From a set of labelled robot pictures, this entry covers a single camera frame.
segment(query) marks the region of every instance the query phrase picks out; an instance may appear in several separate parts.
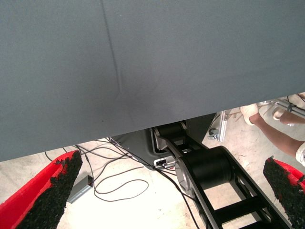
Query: gray fabric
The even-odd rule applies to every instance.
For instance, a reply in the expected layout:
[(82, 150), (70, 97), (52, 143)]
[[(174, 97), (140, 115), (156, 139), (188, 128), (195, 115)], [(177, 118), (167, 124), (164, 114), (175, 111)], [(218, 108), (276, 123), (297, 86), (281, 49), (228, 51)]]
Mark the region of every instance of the gray fabric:
[(0, 160), (305, 91), (305, 2), (0, 3)]

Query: floor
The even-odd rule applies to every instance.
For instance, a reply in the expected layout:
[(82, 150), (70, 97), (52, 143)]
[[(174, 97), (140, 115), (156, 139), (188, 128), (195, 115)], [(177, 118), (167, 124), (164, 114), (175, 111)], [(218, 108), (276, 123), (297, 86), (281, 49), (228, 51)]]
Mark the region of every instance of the floor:
[[(285, 132), (293, 138), (302, 139), (305, 136), (305, 126), (295, 125), (289, 127), (282, 125), (271, 117), (273, 109), (270, 105), (262, 106), (260, 113), (264, 115), (267, 123)], [(239, 163), (250, 174), (254, 181), (264, 191), (264, 193), (274, 202), (275, 206), (285, 215), (279, 202), (275, 199), (273, 191), (263, 176), (263, 166), (265, 160), (274, 156), (276, 159), (284, 161), (296, 167), (303, 173), (305, 168), (294, 158), (285, 155), (275, 148), (255, 126), (248, 126), (243, 117), (240, 117), (238, 109), (234, 109), (227, 124), (225, 141), (221, 145), (227, 147)], [(208, 147), (220, 145), (215, 140), (210, 140), (207, 136), (203, 143)], [(81, 144), (88, 149), (94, 148), (101, 142), (91, 141)], [(48, 152), (50, 158), (62, 154), (62, 149)], [(99, 154), (109, 157), (116, 157), (117, 154), (108, 150), (100, 149)], [(89, 155), (94, 174), (98, 174), (107, 162), (107, 159)], [(17, 191), (29, 179), (34, 177), (41, 169), (49, 164), (44, 153), (34, 154), (17, 158), (10, 161), (0, 162), (0, 202), (5, 201), (10, 195)], [(105, 169), (104, 177), (125, 171), (129, 168), (141, 166), (130, 159), (117, 160)], [(76, 183), (90, 174), (90, 168), (85, 158), (83, 166), (77, 177)], [(139, 168), (129, 173), (110, 178), (99, 187), (100, 191), (107, 191), (118, 187), (122, 183), (131, 179), (143, 179), (149, 183), (148, 189), (136, 198), (118, 202), (105, 202), (97, 199), (90, 190), (73, 204), (67, 203), (65, 213), (58, 225), (59, 229), (82, 229), (86, 228), (132, 228), (132, 229), (193, 229), (195, 228), (190, 213), (175, 187), (161, 175), (146, 168)], [(139, 194), (146, 188), (146, 183), (135, 181), (125, 185), (117, 192), (103, 195), (102, 198), (112, 200), (117, 198), (127, 198)], [(230, 187), (222, 185), (217, 188), (207, 190), (207, 195), (212, 199), (215, 208), (237, 202), (239, 199)], [(194, 205), (189, 201), (191, 209), (200, 226), (204, 228)], [(224, 225), (226, 229), (239, 228), (251, 222), (251, 216), (232, 221)]]

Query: black foam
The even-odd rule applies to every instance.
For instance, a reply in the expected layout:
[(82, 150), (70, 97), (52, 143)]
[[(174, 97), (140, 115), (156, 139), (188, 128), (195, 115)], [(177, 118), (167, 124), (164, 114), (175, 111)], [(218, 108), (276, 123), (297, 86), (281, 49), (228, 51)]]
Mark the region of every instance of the black foam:
[(295, 229), (305, 229), (305, 194), (299, 185), (293, 186), (288, 179), (289, 172), (272, 158), (266, 160), (264, 176), (275, 197), (285, 209), (288, 219)]
[(60, 162), (68, 164), (67, 173), (51, 178), (52, 187), (43, 192), (33, 207), (16, 227), (18, 229), (55, 229), (64, 214), (67, 199), (82, 165), (81, 155), (75, 152), (72, 159)]

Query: red plastic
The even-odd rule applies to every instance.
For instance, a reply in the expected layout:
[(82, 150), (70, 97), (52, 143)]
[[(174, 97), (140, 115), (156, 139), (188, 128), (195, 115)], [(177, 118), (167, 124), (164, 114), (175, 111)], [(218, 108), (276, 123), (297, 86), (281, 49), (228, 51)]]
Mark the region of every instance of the red plastic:
[(302, 182), (298, 182), (300, 178), (304, 176), (304, 174), (296, 168), (290, 166), (289, 164), (275, 159), (273, 160), (289, 173), (287, 177), (290, 181), (290, 184), (293, 186), (299, 185), (303, 189), (303, 193), (305, 194), (305, 180), (303, 180)]
[(56, 164), (56, 161), (65, 160), (66, 158), (71, 159), (76, 151), (65, 153), (53, 160), (39, 174), (0, 205), (0, 227), (2, 229), (13, 229), (18, 226), (32, 208), (36, 199), (51, 187), (50, 178), (57, 177), (60, 173), (66, 173), (67, 165)]

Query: metal rod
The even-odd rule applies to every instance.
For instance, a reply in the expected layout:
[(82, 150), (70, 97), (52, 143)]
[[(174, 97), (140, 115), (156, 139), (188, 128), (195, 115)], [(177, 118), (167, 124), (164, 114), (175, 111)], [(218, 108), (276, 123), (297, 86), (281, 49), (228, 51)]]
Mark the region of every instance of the metal rod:
[(305, 111), (296, 106), (291, 106), (291, 103), (289, 103), (288, 101), (284, 101), (284, 100), (280, 100), (280, 99), (274, 99), (273, 101), (274, 101), (275, 105), (285, 108), (285, 110), (287, 110), (297, 116), (300, 116), (301, 118), (305, 118)]
[(218, 130), (218, 136), (217, 136), (218, 142), (223, 142), (224, 141), (225, 131), (226, 131), (230, 111), (231, 110), (221, 111), (219, 130)]

